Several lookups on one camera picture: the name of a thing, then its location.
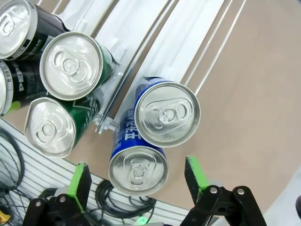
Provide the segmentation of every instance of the aluminum can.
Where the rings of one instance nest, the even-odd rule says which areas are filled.
[[[24,128],[28,141],[47,157],[69,155],[100,111],[98,91],[76,101],[51,96],[32,101]]]
[[[61,100],[83,98],[108,80],[115,69],[110,52],[79,32],[67,32],[53,39],[40,63],[44,86]]]
[[[46,95],[39,74],[39,62],[0,60],[0,116],[27,106]]]
[[[158,147],[174,147],[197,130],[201,110],[186,86],[159,77],[143,77],[135,91],[135,123],[140,135]]]
[[[162,148],[147,143],[138,133],[134,110],[125,112],[115,131],[109,178],[128,195],[150,195],[166,182],[168,164]]]
[[[28,0],[11,0],[0,8],[0,59],[40,59],[46,45],[66,31],[57,16]]]

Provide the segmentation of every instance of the blue and white label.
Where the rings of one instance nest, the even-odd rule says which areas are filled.
[[[143,77],[143,78],[141,78],[141,80],[139,82],[140,83],[137,86],[136,92],[135,92],[136,103],[147,89],[149,89],[150,87],[152,87],[158,83],[167,82],[167,80],[160,78],[160,77]]]
[[[115,144],[111,159],[119,152],[136,146],[144,146],[154,149],[164,155],[163,149],[146,142],[138,133],[134,120],[134,110],[130,109],[125,112],[121,120],[120,129],[115,132]]]

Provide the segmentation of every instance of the green can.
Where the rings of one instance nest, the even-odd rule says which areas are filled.
[[[52,96],[70,101],[83,98],[108,81],[116,67],[106,47],[85,34],[66,32],[45,48],[40,75]]]
[[[31,102],[24,133],[28,141],[47,157],[70,154],[101,108],[100,90],[74,101],[47,96]]]

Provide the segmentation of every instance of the blue can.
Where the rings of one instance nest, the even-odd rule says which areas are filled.
[[[143,77],[135,91],[134,118],[139,134],[157,147],[174,147],[197,130],[201,109],[186,86],[159,77]]]
[[[168,164],[162,148],[146,142],[138,133],[134,110],[127,110],[115,131],[109,165],[114,187],[128,195],[150,195],[166,182]]]

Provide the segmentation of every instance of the yellow object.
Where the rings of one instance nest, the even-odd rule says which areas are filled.
[[[2,211],[0,211],[0,223],[6,223],[10,219],[10,215],[4,214]]]
[[[15,101],[12,102],[10,110],[9,111],[13,111],[13,110],[19,110],[21,108],[21,102],[19,101]]]

